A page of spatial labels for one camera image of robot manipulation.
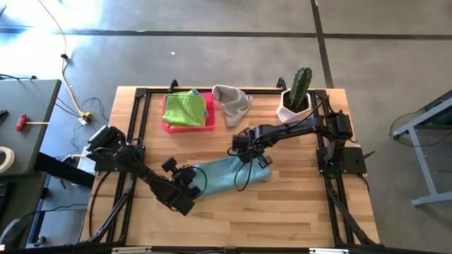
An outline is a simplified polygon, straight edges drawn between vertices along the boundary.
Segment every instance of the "red screwdriver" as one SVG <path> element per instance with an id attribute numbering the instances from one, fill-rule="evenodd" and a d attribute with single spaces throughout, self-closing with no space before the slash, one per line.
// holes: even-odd
<path id="1" fill-rule="evenodd" d="M 27 124 L 49 124 L 45 122 L 27 122 L 27 115 L 20 115 L 19 120 L 16 124 L 16 131 L 22 131 Z"/>

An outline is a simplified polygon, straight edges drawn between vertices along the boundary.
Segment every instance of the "concrete floor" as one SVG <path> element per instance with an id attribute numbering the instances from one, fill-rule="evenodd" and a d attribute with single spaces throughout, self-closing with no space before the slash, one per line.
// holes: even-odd
<path id="1" fill-rule="evenodd" d="M 66 29 L 316 32 L 310 0 L 43 2 Z M 452 34 L 449 0 L 317 3 L 327 33 Z M 23 8 L 24 4 L 35 8 Z M 59 78 L 63 41 L 61 35 L 48 33 L 55 29 L 52 19 L 38 3 L 8 3 L 0 27 L 26 26 L 40 29 L 0 34 L 1 72 Z M 67 40 L 72 64 L 66 77 L 77 100 L 99 97 L 107 116 L 118 85 L 168 86 L 176 78 L 180 85 L 273 87 L 278 77 L 291 80 L 300 66 L 311 66 L 311 86 L 326 87 L 316 38 L 68 35 Z M 450 253 L 452 202 L 412 207 L 410 199 L 426 195 L 427 187 L 414 150 L 393 142 L 388 130 L 398 116 L 418 110 L 452 88 L 451 41 L 326 39 L 326 52 L 334 87 L 347 91 L 359 143 L 365 151 L 376 150 L 367 167 L 381 242 Z M 70 102 L 64 87 L 59 97 Z M 97 102 L 85 106 L 97 116 L 96 128 L 105 123 Z M 77 126 L 77 120 L 55 108 L 42 151 L 52 156 L 72 151 L 70 139 Z M 91 128 L 79 129 L 74 143 L 81 149 L 93 133 Z M 451 141 L 430 147 L 429 157 L 437 156 L 434 149 L 450 149 Z M 439 176 L 441 189 L 452 191 L 451 175 Z M 89 192 L 79 195 L 86 198 Z M 65 213 L 58 218 L 81 219 L 79 212 Z M 80 229 L 76 222 L 73 225 L 74 231 Z"/>

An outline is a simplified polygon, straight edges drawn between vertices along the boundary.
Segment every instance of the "pink tray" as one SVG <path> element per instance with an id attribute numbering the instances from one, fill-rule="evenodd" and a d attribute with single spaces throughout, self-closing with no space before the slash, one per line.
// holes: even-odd
<path id="1" fill-rule="evenodd" d="M 204 100 L 206 101 L 206 109 L 209 116 L 206 118 L 206 125 L 200 127 L 186 127 L 186 128 L 170 128 L 168 123 L 162 122 L 162 129 L 168 133 L 181 133 L 181 132 L 192 132 L 192 131 L 213 131 L 215 130 L 215 96 L 212 92 L 202 92 L 200 93 Z M 162 116 L 165 113 L 165 96 L 162 99 Z"/>

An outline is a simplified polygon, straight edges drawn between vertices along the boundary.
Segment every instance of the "gray workbench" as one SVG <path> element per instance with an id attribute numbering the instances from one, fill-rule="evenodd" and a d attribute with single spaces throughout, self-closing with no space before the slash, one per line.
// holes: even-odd
<path id="1" fill-rule="evenodd" d="M 0 118 L 0 146 L 9 147 L 16 154 L 13 167 L 0 174 L 1 182 L 14 184 L 6 211 L 0 218 L 0 231 L 12 219 L 34 212 L 40 202 L 46 173 L 32 171 L 47 126 L 27 126 L 16 131 L 21 114 L 31 121 L 49 121 L 61 85 L 60 80 L 0 80 L 0 110 L 8 115 Z M 33 216 L 27 218 L 31 224 Z M 30 227 L 25 232 L 28 236 Z M 27 237 L 21 245 L 25 247 Z"/>
<path id="2" fill-rule="evenodd" d="M 0 146 L 12 149 L 16 156 L 11 168 L 0 176 L 32 171 L 47 125 L 27 125 L 18 132 L 16 124 L 21 114 L 27 114 L 29 121 L 48 122 L 60 85 L 60 80 L 0 81 L 0 110 L 8 111 L 0 118 Z"/>

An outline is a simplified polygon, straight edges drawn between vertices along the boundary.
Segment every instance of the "wooden table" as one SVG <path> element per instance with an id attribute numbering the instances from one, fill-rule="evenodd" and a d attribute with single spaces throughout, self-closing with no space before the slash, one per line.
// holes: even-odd
<path id="1" fill-rule="evenodd" d="M 118 87 L 110 125 L 127 132 L 136 87 Z M 331 106 L 350 114 L 343 89 L 329 89 Z M 174 157 L 179 165 L 199 164 L 227 156 L 231 137 L 248 126 L 280 124 L 277 95 L 254 95 L 251 109 L 236 128 L 225 127 L 222 107 L 215 107 L 214 131 L 168 134 L 160 127 L 162 96 L 153 95 L 145 130 L 145 163 L 166 175 L 161 164 Z M 133 199 L 128 246 L 241 246 L 312 247 L 334 246 L 323 177 L 316 162 L 316 135 L 281 140 L 266 150 L 273 158 L 272 176 L 252 183 L 243 192 L 230 190 L 196 200 L 184 217 L 159 203 L 144 182 L 139 181 Z M 110 213 L 118 174 L 110 174 L 100 187 L 93 210 L 95 231 Z M 96 178 L 95 189 L 100 176 Z M 378 242 L 367 187 L 357 176 L 344 175 L 351 214 L 367 235 Z M 116 233 L 120 231 L 122 214 Z M 343 219 L 338 216 L 345 239 Z M 88 238 L 88 216 L 83 239 Z"/>

